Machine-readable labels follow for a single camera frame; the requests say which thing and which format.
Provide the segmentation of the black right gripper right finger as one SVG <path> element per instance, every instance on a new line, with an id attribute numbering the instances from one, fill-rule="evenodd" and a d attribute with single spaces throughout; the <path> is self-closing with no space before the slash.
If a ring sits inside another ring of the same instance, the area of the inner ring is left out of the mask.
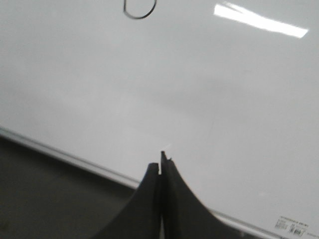
<path id="1" fill-rule="evenodd" d="M 166 239 L 238 239 L 230 226 L 218 220 L 198 200 L 175 163 L 161 152 L 161 202 Z"/>

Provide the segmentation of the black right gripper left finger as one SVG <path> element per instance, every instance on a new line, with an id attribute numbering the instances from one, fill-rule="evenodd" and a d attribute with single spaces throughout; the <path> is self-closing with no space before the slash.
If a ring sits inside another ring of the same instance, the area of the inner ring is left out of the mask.
<path id="1" fill-rule="evenodd" d="M 161 228 L 159 165 L 150 163 L 136 191 L 121 211 L 92 238 L 158 239 Z"/>

